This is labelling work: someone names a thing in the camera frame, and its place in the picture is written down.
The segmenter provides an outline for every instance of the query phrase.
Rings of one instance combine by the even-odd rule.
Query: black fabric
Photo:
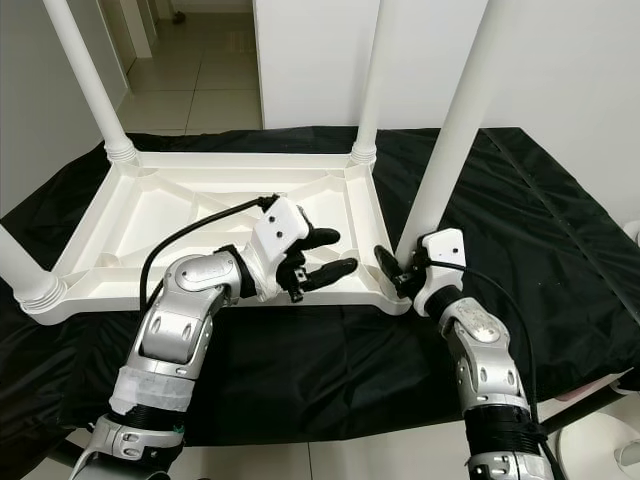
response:
[[[374,179],[394,245],[437,134],[378,135]],[[291,153],[346,153],[354,138],[347,127],[132,135],[142,150]],[[98,146],[3,225],[51,267],[108,167]],[[522,130],[479,133],[441,226],[464,231],[468,264],[499,281],[525,312],[540,400],[638,364],[640,250]],[[464,280],[465,293],[510,328],[526,384],[526,346],[506,300],[472,277]],[[20,311],[3,282],[0,294],[0,472],[14,478],[68,429],[108,411],[138,319],[86,313],[42,327]],[[446,345],[429,320],[412,312],[225,309],[216,319],[225,333],[210,348],[195,388],[189,445],[346,439],[460,418]]]

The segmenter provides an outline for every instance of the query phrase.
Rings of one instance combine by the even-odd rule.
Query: white table leg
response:
[[[501,76],[501,54],[509,44],[509,31],[519,4],[511,0],[487,3],[396,249],[396,258],[403,267],[408,265],[418,237],[438,228]]]
[[[0,276],[27,313],[47,309],[60,300],[66,285],[44,270],[15,238],[0,226]]]
[[[111,105],[100,75],[96,70],[78,25],[66,0],[43,0],[53,27],[60,38],[71,68],[78,79],[93,117],[105,140],[107,156],[112,162],[135,163],[137,152],[125,135],[116,111]]]
[[[370,164],[376,160],[376,135],[378,115],[382,101],[384,72],[389,63],[393,44],[393,0],[380,0],[376,33],[373,39],[369,73],[365,85],[364,103],[360,115],[358,136],[353,144],[351,158],[354,162]]]

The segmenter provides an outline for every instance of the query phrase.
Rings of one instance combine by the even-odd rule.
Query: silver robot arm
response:
[[[291,201],[277,199],[254,227],[244,250],[223,247],[169,266],[163,289],[143,317],[120,369],[111,411],[98,419],[72,480],[160,480],[184,444],[191,394],[213,337],[213,317],[225,306],[281,288],[292,301],[352,273],[354,259],[307,274],[303,250],[335,243],[338,232],[315,229]]]
[[[462,232],[448,229],[419,240],[403,272],[382,247],[376,257],[416,312],[437,322],[456,364],[458,395],[471,458],[471,480],[552,480],[541,455],[541,430],[531,419],[520,374],[509,354],[509,332],[473,298],[462,294],[462,272],[432,260],[465,265]]]

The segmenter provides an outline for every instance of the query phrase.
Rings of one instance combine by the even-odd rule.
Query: white floor tile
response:
[[[251,13],[218,13],[197,15],[192,18],[208,34],[212,32],[254,31],[253,14]]]
[[[76,428],[71,435],[67,437],[67,440],[82,448],[86,448],[86,446],[89,445],[89,440],[91,440],[91,432],[86,428]]]
[[[71,467],[45,458],[28,475],[22,477],[22,480],[68,480],[69,475],[71,475]]]
[[[205,39],[205,58],[217,53],[255,53],[253,26],[246,30],[215,30]]]
[[[134,92],[157,90],[193,90],[198,79],[201,52],[177,50],[173,54],[156,54],[138,58],[129,70],[129,84]]]
[[[202,40],[206,38],[205,25],[210,21],[208,17],[191,16],[184,23],[174,25],[170,20],[160,20],[156,24],[156,33],[160,42],[183,42]]]
[[[152,47],[153,58],[163,57],[195,57],[202,59],[206,42],[200,38],[184,41],[158,40]]]
[[[118,116],[125,130],[183,129],[193,92],[139,92],[127,95]]]
[[[256,90],[197,90],[187,123],[195,129],[260,129],[260,95]]]
[[[257,90],[259,86],[255,54],[217,53],[203,59],[196,90]]]
[[[179,137],[184,135],[184,128],[173,130],[136,129],[128,130],[127,133],[148,133],[149,135],[160,135],[162,137]]]
[[[469,480],[462,422],[309,446],[314,480]]]
[[[172,480],[311,480],[307,444],[186,448]]]

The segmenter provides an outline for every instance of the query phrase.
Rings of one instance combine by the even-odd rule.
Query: black cable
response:
[[[522,311],[518,307],[518,304],[516,303],[514,298],[511,296],[509,292],[507,292],[502,287],[502,285],[500,285],[494,279],[485,275],[482,272],[474,270],[473,268],[465,267],[464,265],[458,265],[456,263],[438,262],[435,260],[429,260],[429,264],[434,267],[459,270],[461,272],[473,275],[474,277],[478,277],[481,280],[484,280],[489,285],[493,286],[499,292],[501,292],[505,296],[505,298],[508,300],[509,304],[511,305],[511,308],[516,313],[516,317],[518,318],[518,321],[522,325],[522,331],[524,332],[524,338],[527,343],[527,350],[528,350],[527,353],[529,357],[529,388],[528,390],[529,390],[529,404],[531,408],[531,419],[536,425],[539,425],[540,418],[538,416],[538,385],[537,385],[538,381],[537,381],[535,354],[533,351],[533,342],[531,341],[531,335],[529,335],[529,328],[527,326],[527,322],[524,319],[524,315],[522,314]],[[555,480],[565,480],[566,477],[564,476],[564,472],[562,471],[562,468],[560,467],[560,464],[558,463],[558,460],[556,459],[555,455],[553,455],[551,448],[549,448],[549,445],[546,442],[546,440],[540,442],[540,446],[542,448],[542,451],[546,455],[547,459],[549,460],[549,464],[551,465],[551,471],[553,472],[553,476]]]
[[[184,237],[185,235],[209,223],[215,222],[217,220],[221,220],[225,217],[242,212],[243,210],[246,210],[251,207],[259,206],[259,207],[268,208],[268,206],[270,206],[271,203],[273,203],[273,201],[276,198],[277,198],[276,196],[259,197],[259,198],[256,198],[255,200],[251,200],[249,202],[236,205],[235,207],[228,208],[227,210],[223,210],[222,212],[209,215],[208,217],[198,220],[197,222],[192,223],[191,225],[187,225],[183,229],[178,230],[176,233],[168,236],[162,242],[160,242],[153,250],[151,250],[151,253],[149,253],[146,260],[144,261],[144,265],[142,266],[142,271],[140,272],[140,319],[144,317],[144,314],[147,311],[147,305],[153,303],[153,302],[147,301],[147,282],[149,280],[149,270],[151,270],[151,264],[153,263],[155,258],[158,256],[158,254],[162,250],[164,250],[166,247],[171,245],[176,240]],[[156,286],[154,290],[154,294],[156,294],[156,297],[157,297],[157,294],[160,293],[161,288],[162,288],[161,284]]]
[[[151,307],[153,306],[153,303],[158,298],[158,295],[160,295],[160,291],[162,290],[163,285],[164,285],[164,282],[162,280],[160,280],[158,282],[158,285],[156,285],[156,288],[154,288],[153,292],[151,292],[151,296],[149,297],[149,300],[147,301],[147,306],[144,309],[145,313],[148,312],[151,309]]]

